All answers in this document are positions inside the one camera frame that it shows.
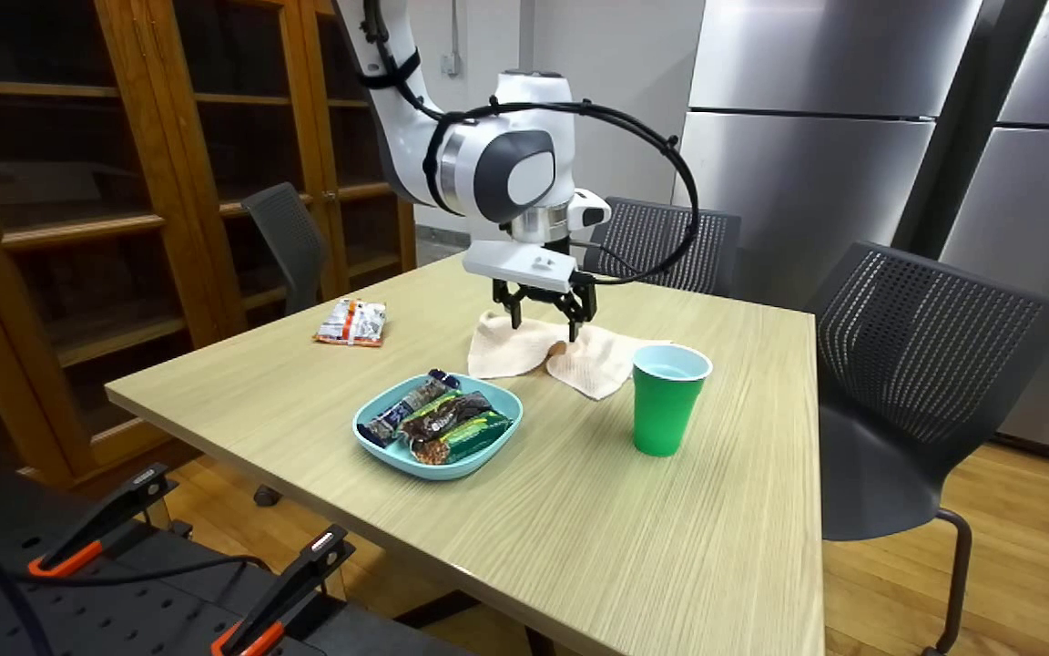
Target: napkin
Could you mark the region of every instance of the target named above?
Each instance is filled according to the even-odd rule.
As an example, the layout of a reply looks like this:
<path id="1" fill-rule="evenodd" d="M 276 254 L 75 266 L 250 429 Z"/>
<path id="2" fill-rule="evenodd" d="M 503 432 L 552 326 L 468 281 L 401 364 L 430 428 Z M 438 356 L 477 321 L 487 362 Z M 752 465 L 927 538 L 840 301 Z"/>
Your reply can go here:
<path id="1" fill-rule="evenodd" d="M 519 327 L 512 327 L 506 315 L 484 315 L 464 350 L 464 370 L 477 380 L 509 380 L 547 369 L 563 386 L 598 400 L 628 380 L 637 347 L 645 347 L 645 339 L 598 326 L 582 326 L 574 343 L 568 343 L 568 326 L 523 317 Z"/>

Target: black office chair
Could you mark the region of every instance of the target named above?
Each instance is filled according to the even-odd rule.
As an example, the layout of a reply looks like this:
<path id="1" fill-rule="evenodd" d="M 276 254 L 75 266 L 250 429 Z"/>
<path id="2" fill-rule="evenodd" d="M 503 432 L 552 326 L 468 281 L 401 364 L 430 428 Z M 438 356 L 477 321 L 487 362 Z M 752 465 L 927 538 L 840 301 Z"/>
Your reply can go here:
<path id="1" fill-rule="evenodd" d="M 239 199 L 239 206 L 254 219 L 269 254 L 284 276 L 284 309 L 298 315 L 320 298 L 320 272 L 328 266 L 328 248 L 309 223 L 309 211 L 290 183 L 267 187 Z M 254 502 L 273 505 L 281 497 L 273 488 L 259 488 Z"/>
<path id="2" fill-rule="evenodd" d="M 626 197 L 608 197 L 611 219 L 594 231 L 582 268 L 608 276 L 634 276 L 665 257 L 691 219 L 688 206 L 645 203 Z M 695 244 L 673 262 L 673 268 L 645 276 L 661 287 L 691 287 L 707 294 L 727 294 L 730 254 L 738 244 L 738 219 L 698 211 Z"/>
<path id="3" fill-rule="evenodd" d="M 1049 350 L 1049 298 L 857 244 L 815 298 L 824 538 L 954 524 L 946 624 L 962 627 L 972 530 L 944 477 L 997 432 Z"/>

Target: chair backrest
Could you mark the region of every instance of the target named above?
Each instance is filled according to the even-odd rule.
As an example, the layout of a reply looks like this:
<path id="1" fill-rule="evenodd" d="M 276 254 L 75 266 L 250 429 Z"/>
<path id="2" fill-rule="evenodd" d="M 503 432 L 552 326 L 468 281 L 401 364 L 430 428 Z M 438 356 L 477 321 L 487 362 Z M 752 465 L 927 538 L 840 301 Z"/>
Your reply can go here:
<path id="1" fill-rule="evenodd" d="M 857 244 L 815 298 L 820 381 L 946 473 L 997 432 L 1049 350 L 1049 298 Z"/>
<path id="2" fill-rule="evenodd" d="M 684 225 L 691 219 L 688 206 L 668 203 L 639 203 L 626 197 L 608 197 L 608 203 L 611 219 L 594 231 L 594 248 L 582 257 L 582 268 L 608 276 L 634 276 L 651 268 L 679 244 Z M 727 294 L 736 240 L 738 240 L 736 214 L 698 211 L 695 244 L 673 262 L 673 268 L 645 281 Z"/>
<path id="3" fill-rule="evenodd" d="M 245 197 L 239 203 L 281 266 L 286 315 L 314 307 L 328 250 L 296 187 L 276 183 Z"/>

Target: snack wrapper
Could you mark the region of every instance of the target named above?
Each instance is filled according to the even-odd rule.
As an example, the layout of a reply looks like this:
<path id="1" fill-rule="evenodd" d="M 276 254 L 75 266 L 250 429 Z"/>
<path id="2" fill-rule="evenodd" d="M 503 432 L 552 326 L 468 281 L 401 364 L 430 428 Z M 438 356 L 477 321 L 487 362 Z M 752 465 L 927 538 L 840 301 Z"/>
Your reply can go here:
<path id="1" fill-rule="evenodd" d="M 338 298 L 332 315 L 315 326 L 314 343 L 377 350 L 381 334 L 384 334 L 381 301 Z"/>

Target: wooden floor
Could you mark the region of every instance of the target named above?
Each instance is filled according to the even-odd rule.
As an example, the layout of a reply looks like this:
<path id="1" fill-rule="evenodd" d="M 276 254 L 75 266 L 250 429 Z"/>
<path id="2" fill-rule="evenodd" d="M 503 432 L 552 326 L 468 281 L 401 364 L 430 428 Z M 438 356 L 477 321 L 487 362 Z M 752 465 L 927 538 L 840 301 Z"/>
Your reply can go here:
<path id="1" fill-rule="evenodd" d="M 259 553 L 281 567 L 328 517 L 284 498 L 254 505 L 254 481 L 191 460 L 173 471 L 177 488 L 166 505 L 191 520 L 195 542 L 225 553 Z M 954 656 L 1049 656 L 1049 464 L 984 447 L 946 483 L 946 505 L 972 520 L 968 605 Z M 332 579 L 338 594 L 376 611 L 401 611 L 441 594 L 430 571 L 359 551 Z M 940 629 L 951 564 L 951 533 L 919 530 L 875 542 L 827 542 L 827 652 L 919 652 Z M 468 652 L 528 652 L 519 627 L 481 607 L 430 627 Z"/>

